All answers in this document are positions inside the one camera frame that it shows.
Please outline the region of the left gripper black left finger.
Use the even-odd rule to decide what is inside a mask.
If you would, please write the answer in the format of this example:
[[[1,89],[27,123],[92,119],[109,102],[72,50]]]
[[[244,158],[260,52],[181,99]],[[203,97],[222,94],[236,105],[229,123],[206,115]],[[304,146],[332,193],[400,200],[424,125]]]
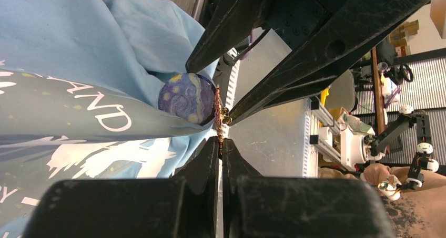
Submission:
[[[63,180],[23,237],[215,237],[217,137],[168,179]]]

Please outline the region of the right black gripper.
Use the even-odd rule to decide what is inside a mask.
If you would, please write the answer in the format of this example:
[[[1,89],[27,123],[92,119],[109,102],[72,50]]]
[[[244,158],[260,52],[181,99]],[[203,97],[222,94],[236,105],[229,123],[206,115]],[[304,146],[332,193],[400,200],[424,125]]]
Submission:
[[[228,112],[233,126],[263,109],[320,93],[428,1],[212,0],[211,18],[186,71],[198,73],[232,48],[253,49],[270,31],[294,49],[320,29]]]

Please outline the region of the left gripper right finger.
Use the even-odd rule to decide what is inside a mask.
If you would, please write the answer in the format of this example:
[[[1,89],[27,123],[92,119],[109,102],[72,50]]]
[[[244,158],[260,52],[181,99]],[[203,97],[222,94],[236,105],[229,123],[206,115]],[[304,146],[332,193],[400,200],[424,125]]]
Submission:
[[[395,237],[381,198],[351,179],[264,177],[222,145],[224,237]]]

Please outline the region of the pink leaf brooch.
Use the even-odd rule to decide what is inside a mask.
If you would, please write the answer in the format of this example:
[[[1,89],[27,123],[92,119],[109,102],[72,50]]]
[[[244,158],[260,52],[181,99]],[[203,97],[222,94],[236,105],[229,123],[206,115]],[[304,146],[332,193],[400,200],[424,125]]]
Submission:
[[[215,125],[218,138],[218,158],[222,159],[222,149],[224,142],[224,124],[229,124],[232,122],[232,118],[228,116],[229,109],[222,106],[220,97],[220,87],[216,86],[215,96],[214,96],[214,114],[215,114]]]

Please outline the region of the blue round brooch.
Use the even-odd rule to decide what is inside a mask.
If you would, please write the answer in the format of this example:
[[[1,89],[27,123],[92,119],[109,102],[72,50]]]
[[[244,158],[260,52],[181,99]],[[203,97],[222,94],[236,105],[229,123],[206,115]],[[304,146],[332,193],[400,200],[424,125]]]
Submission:
[[[199,74],[170,78],[161,88],[158,109],[200,126],[215,119],[216,86]]]

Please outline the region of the light blue printed t-shirt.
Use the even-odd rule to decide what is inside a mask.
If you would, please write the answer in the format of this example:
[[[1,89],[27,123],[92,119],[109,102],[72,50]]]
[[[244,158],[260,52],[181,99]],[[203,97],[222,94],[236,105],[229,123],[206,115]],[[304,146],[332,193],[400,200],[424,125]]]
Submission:
[[[1,237],[67,179],[167,178],[210,132],[158,109],[204,28],[170,0],[1,0]]]

